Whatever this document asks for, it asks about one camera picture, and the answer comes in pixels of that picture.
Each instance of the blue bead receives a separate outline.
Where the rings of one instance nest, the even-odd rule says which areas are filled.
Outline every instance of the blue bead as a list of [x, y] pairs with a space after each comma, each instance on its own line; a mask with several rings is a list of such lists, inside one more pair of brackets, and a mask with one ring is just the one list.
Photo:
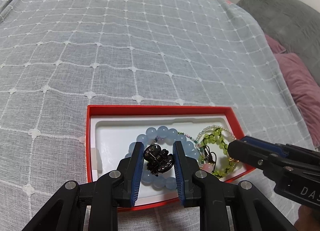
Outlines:
[[147, 184], [152, 183], [154, 179], [155, 179], [155, 175], [151, 174], [149, 170], [144, 170], [142, 172], [141, 180], [144, 183], [147, 183]]
[[136, 145], [136, 142], [133, 142], [129, 145], [129, 153], [133, 152], [134, 146]]
[[168, 136], [168, 128], [166, 126], [160, 126], [158, 128], [158, 136], [161, 138], [166, 138]]
[[191, 151], [194, 149], [193, 143], [190, 141], [182, 143], [182, 147], [185, 154], [191, 153]]
[[146, 145], [146, 144], [148, 144], [148, 141], [149, 141], [149, 139], [145, 134], [139, 134], [137, 136], [137, 142], [141, 142], [144, 145]]
[[183, 134], [178, 134], [176, 141], [180, 141], [181, 143], [185, 143], [187, 141], [187, 138]]
[[173, 143], [175, 142], [174, 139], [170, 139], [169, 137], [165, 138], [164, 141], [167, 145], [173, 145]]
[[153, 180], [153, 185], [156, 188], [163, 188], [165, 186], [165, 178], [162, 176], [155, 177]]
[[176, 178], [174, 177], [167, 178], [165, 181], [165, 186], [167, 187], [167, 189], [176, 189], [177, 188]]
[[170, 128], [168, 130], [168, 138], [170, 140], [175, 140], [178, 137], [178, 131], [175, 130], [174, 128]]
[[198, 150], [194, 150], [191, 153], [188, 153], [187, 156], [198, 160], [200, 153], [198, 152]]
[[157, 132], [157, 129], [155, 129], [154, 127], [149, 127], [147, 130], [146, 130], [146, 136], [149, 138], [149, 139], [154, 139], [156, 138], [158, 135], [158, 132]]

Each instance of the bed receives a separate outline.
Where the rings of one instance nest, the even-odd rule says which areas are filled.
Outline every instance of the bed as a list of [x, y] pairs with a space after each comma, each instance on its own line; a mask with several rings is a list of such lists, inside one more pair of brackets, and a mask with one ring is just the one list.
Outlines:
[[[314, 148], [264, 32], [226, 0], [0, 0], [0, 17], [2, 230], [21, 230], [66, 180], [87, 182], [89, 104], [231, 106], [246, 135]], [[259, 170], [244, 179], [297, 219]], [[118, 222], [198, 230], [199, 210]]]

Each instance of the black cord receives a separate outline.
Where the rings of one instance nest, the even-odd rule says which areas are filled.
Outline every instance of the black cord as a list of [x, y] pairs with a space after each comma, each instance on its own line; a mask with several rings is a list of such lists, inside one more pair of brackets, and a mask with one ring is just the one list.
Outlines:
[[213, 171], [214, 171], [214, 169], [216, 168], [217, 155], [214, 152], [210, 152], [210, 148], [207, 145], [203, 146], [203, 151], [204, 151], [205, 161], [208, 161], [208, 163], [214, 164], [213, 166]]

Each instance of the light blue bead bracelet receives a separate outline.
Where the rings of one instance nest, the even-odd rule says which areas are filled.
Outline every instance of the light blue bead bracelet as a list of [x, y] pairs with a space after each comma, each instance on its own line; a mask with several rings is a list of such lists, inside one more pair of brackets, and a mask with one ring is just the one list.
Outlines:
[[[180, 141], [186, 156], [196, 160], [199, 159], [200, 153], [194, 147], [193, 142], [187, 141], [186, 136], [178, 134], [178, 131], [174, 128], [168, 129], [166, 126], [160, 126], [158, 129], [155, 129], [154, 127], [149, 127], [145, 134], [140, 134], [136, 138], [136, 142], [143, 143], [145, 149], [159, 140], [164, 140], [168, 145], [172, 145], [175, 141]], [[136, 142], [132, 142], [129, 145], [129, 153], [125, 155], [125, 158], [131, 157]], [[176, 178], [168, 177], [166, 179], [163, 176], [156, 177], [149, 170], [142, 172], [141, 182], [144, 184], [152, 183], [158, 189], [166, 187], [167, 189], [174, 190], [177, 188]]]

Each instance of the cushion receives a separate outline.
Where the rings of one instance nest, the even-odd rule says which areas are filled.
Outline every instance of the cushion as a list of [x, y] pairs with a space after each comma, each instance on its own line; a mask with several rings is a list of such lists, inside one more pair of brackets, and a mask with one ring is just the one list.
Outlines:
[[320, 13], [299, 0], [240, 0], [262, 30], [296, 53], [320, 86]]
[[315, 147], [320, 146], [320, 87], [295, 53], [275, 54], [289, 91]]
[[265, 34], [267, 43], [273, 54], [285, 53], [286, 49], [278, 43], [275, 39], [272, 39], [269, 35]]

